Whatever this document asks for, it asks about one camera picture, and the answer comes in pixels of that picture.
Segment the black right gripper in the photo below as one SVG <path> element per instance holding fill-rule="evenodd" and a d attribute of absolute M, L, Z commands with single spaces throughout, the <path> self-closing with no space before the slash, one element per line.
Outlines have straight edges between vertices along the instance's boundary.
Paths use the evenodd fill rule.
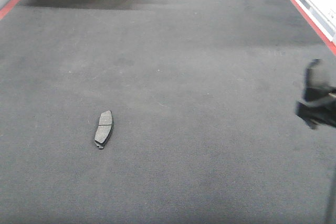
<path fill-rule="evenodd" d="M 306 87 L 295 114 L 312 130 L 317 130 L 319 125 L 335 128 L 335 87 Z"/>

